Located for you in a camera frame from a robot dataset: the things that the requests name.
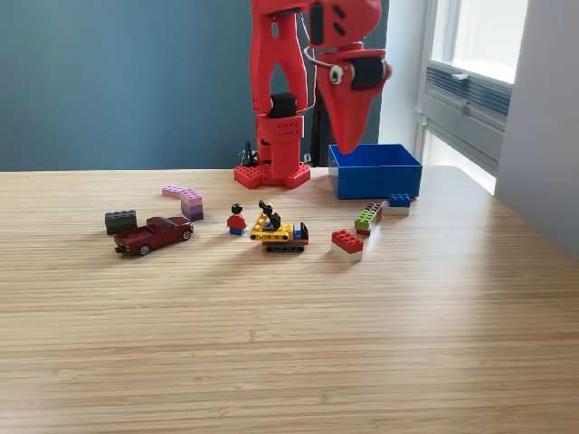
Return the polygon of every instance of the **white lego brick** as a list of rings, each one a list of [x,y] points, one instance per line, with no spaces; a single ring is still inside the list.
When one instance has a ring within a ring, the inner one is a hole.
[[[360,250],[356,253],[348,253],[337,244],[332,242],[332,251],[336,253],[341,259],[346,260],[348,262],[358,262],[362,260],[362,254],[364,253],[363,250]]]
[[[384,208],[382,210],[382,215],[408,215],[408,214],[410,214],[410,207],[396,208],[384,204]]]

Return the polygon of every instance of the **red pickup truck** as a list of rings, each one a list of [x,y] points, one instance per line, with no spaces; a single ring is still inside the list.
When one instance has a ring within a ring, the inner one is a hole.
[[[187,241],[193,235],[191,222],[183,217],[151,217],[147,226],[122,232],[115,236],[117,253],[147,255],[152,249],[166,246],[177,240]]]

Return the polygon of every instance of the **green lego brick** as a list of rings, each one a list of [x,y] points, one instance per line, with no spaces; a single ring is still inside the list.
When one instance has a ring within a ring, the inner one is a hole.
[[[370,225],[376,220],[376,212],[363,210],[354,221],[354,227],[361,231],[370,231]]]

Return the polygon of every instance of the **pink lego brick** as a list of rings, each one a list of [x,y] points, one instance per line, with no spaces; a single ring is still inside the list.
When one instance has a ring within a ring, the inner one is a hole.
[[[184,205],[187,208],[203,205],[201,195],[195,190],[185,190],[184,192],[181,192],[179,197],[181,198],[181,205]]]
[[[163,187],[163,190],[161,190],[161,194],[163,194],[165,197],[172,197],[173,199],[179,199],[181,192],[186,192],[187,190],[188,188],[177,187],[176,185],[167,185],[166,187]]]

